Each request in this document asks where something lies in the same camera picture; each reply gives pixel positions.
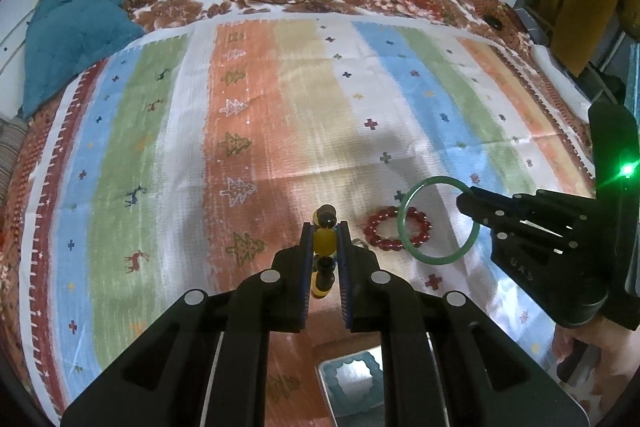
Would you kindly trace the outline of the person's right hand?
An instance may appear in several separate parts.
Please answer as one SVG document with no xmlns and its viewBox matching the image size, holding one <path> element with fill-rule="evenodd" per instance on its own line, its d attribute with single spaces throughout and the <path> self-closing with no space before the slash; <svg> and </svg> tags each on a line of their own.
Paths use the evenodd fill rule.
<svg viewBox="0 0 640 427">
<path fill-rule="evenodd" d="M 578 341 L 601 351 L 596 365 L 597 381 L 631 380 L 639 367 L 639 329 L 630 331 L 598 315 L 577 329 L 555 326 L 552 351 L 563 362 L 574 351 Z"/>
</svg>

